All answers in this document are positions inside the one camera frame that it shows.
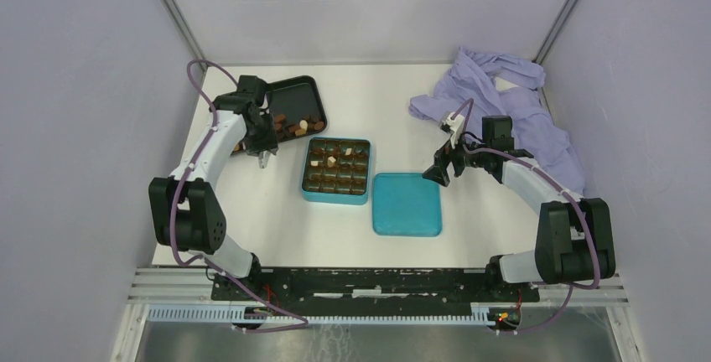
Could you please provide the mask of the teal chocolate box with dividers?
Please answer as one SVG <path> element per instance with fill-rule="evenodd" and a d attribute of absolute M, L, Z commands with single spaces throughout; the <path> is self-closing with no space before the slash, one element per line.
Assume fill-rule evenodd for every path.
<path fill-rule="evenodd" d="M 345 150 L 352 148 L 352 154 Z M 373 146 L 366 139 L 314 137 L 305 153 L 300 189 L 312 203 L 364 205 L 369 199 Z M 336 158 L 329 167 L 327 158 Z M 318 167 L 310 162 L 319 161 Z"/>

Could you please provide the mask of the steel tongs white handle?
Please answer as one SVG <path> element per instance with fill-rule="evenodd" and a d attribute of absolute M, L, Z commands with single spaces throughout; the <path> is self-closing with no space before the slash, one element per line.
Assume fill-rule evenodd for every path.
<path fill-rule="evenodd" d="M 257 155 L 259 168 L 264 169 L 267 167 L 270 156 L 271 153 L 269 151 L 263 151 Z"/>

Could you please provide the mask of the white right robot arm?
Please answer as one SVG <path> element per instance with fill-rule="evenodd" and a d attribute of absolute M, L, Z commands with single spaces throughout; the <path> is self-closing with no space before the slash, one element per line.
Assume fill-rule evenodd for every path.
<path fill-rule="evenodd" d="M 607 203 L 586 199 L 545 173 L 530 152 L 516 147 L 510 117 L 484 117 L 483 137 L 472 143 L 466 140 L 465 121 L 465 116 L 451 112 L 439 123 L 449 139 L 434 153 L 433 165 L 423 177 L 446 187 L 449 168 L 456 177 L 467 168 L 484 169 L 538 217 L 532 250 L 493 258 L 498 271 L 485 277 L 486 295 L 504 302 L 517 292 L 518 283 L 594 289 L 613 277 L 616 260 Z"/>

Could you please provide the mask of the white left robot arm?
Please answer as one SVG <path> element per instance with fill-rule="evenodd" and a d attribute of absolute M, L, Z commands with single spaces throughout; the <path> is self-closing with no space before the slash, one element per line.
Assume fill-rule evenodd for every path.
<path fill-rule="evenodd" d="M 180 266 L 202 259 L 232 276 L 231 290 L 248 302 L 263 290 L 262 277 L 252 271 L 258 259 L 227 234 L 215 187 L 237 145 L 257 158 L 260 168 L 277 154 L 269 96 L 265 80 L 240 76 L 235 91 L 209 102 L 210 119 L 189 155 L 168 177 L 148 186 L 158 243 L 170 247 Z"/>

